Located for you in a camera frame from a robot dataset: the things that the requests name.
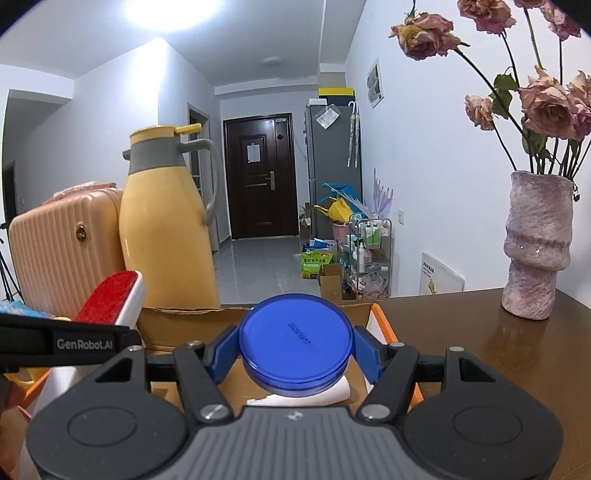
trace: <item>blue plastic cap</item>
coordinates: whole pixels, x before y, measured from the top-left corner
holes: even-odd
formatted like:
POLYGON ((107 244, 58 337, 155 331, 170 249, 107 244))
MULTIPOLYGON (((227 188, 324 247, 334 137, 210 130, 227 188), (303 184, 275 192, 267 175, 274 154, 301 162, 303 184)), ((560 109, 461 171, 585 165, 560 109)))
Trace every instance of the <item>blue plastic cap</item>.
POLYGON ((240 325, 247 373, 265 390, 307 397, 338 382, 353 349, 353 329, 330 302, 299 293, 254 307, 240 325))

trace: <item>tiled floor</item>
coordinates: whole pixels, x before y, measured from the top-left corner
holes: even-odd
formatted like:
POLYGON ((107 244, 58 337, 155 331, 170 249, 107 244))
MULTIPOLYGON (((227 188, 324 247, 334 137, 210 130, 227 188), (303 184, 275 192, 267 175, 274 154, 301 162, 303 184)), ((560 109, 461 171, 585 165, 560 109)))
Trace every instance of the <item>tiled floor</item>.
POLYGON ((299 237, 236 240, 213 256, 222 304, 257 303, 282 293, 320 295, 301 277, 299 237))

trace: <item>yellow thermos lid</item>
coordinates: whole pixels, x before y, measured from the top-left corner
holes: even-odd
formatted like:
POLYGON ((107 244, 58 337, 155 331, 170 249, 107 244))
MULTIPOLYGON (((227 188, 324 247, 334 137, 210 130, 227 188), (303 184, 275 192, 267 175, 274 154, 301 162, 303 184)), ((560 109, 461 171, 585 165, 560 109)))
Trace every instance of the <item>yellow thermos lid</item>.
POLYGON ((175 135, 190 135, 199 133, 202 129, 201 124, 185 125, 184 127, 172 127, 170 125, 154 125, 153 127, 145 127, 132 133, 129 140, 132 145, 144 140, 152 140, 154 138, 172 138, 175 135))

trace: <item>white paper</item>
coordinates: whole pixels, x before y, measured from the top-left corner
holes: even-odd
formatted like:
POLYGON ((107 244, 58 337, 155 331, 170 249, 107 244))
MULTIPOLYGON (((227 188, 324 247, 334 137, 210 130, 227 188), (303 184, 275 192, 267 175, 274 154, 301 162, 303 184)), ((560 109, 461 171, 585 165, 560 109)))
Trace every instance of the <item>white paper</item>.
POLYGON ((431 255, 423 253, 419 295, 460 292, 464 291, 465 285, 464 279, 451 268, 431 255))
POLYGON ((300 398, 269 395, 261 400, 247 400, 246 405, 254 407, 325 407, 347 400, 350 396, 349 382, 343 375, 335 385, 316 395, 300 398))
POLYGON ((252 144, 247 146, 248 163, 261 161, 261 146, 252 144))

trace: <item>pink cloth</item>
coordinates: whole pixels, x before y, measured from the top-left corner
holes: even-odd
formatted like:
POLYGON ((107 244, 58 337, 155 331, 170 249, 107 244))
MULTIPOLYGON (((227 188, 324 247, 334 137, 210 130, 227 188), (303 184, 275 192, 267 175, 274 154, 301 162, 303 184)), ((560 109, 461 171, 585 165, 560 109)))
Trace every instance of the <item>pink cloth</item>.
POLYGON ((101 181, 89 181, 83 183, 81 185, 75 185, 73 187, 69 187, 61 192, 57 192, 53 194, 53 197, 43 202, 43 205, 47 205, 48 203, 57 202, 58 200, 62 200, 66 197, 77 193, 84 193, 84 192, 92 192, 93 190, 102 190, 102 189, 112 189, 116 188, 117 184, 115 182, 101 182, 101 181))

